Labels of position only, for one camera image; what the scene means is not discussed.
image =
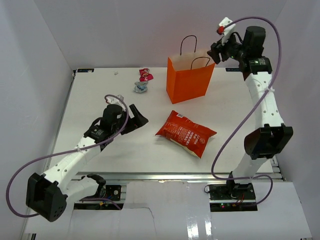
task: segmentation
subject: tabletop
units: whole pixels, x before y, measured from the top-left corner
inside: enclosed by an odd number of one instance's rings
[[[166,92],[167,68],[151,67],[150,73],[154,79],[149,81],[148,91],[136,93],[133,89],[139,81],[139,68],[95,68],[93,72],[77,72],[54,152],[74,148],[93,120],[102,116],[106,107],[104,96],[120,94],[128,106],[135,104],[149,122],[116,137],[82,172],[210,173],[218,150],[253,106],[241,72],[226,72],[225,68],[216,67],[205,96],[176,104],[171,103]],[[207,143],[202,158],[164,137],[155,136],[172,110],[217,132]],[[237,167],[245,153],[244,138],[254,128],[252,116],[222,152],[214,168],[216,173],[227,174]],[[62,157],[51,159],[50,166]],[[258,172],[272,173],[270,161]]]

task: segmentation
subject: orange paper bag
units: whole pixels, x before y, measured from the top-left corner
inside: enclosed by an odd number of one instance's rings
[[[194,52],[182,54],[182,44],[188,37],[195,37]],[[168,57],[166,92],[173,104],[206,95],[215,64],[206,50],[196,51],[197,37],[186,36],[180,54]]]

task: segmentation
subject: orange bag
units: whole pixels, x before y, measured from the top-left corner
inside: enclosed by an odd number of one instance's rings
[[[188,37],[195,37],[194,52],[182,54],[183,42]],[[173,104],[206,95],[215,64],[206,50],[196,48],[197,37],[189,35],[181,42],[180,55],[168,57],[166,92]]]
[[[172,111],[155,135],[161,135],[201,158],[208,139],[216,133],[210,128],[196,124],[189,118]]]

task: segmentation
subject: white wall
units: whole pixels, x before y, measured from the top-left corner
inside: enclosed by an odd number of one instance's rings
[[[276,21],[283,58],[275,95],[281,116],[294,131],[278,161],[294,183],[314,240],[320,240],[319,13],[317,0],[289,0]]]
[[[286,0],[34,0],[72,69],[167,65],[181,40],[198,36],[209,49],[220,39],[218,23],[226,16],[262,16],[275,22]],[[246,26],[239,23],[243,36]],[[275,46],[271,34],[270,41]],[[184,50],[192,51],[193,39]],[[235,61],[228,63],[238,66]]]
[[[17,240],[24,219],[7,207],[5,191],[24,163],[52,150],[72,71],[33,0],[0,0],[0,235]],[[28,177],[12,185],[13,206],[25,214]]]

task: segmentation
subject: small red packet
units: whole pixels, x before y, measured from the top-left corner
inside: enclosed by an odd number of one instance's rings
[[[205,151],[208,139],[217,132],[194,123],[187,117],[172,111],[164,125],[155,134],[163,136],[184,147],[199,158]]]
[[[154,79],[154,76],[149,73],[149,68],[139,69],[140,73],[140,82],[147,82]]]

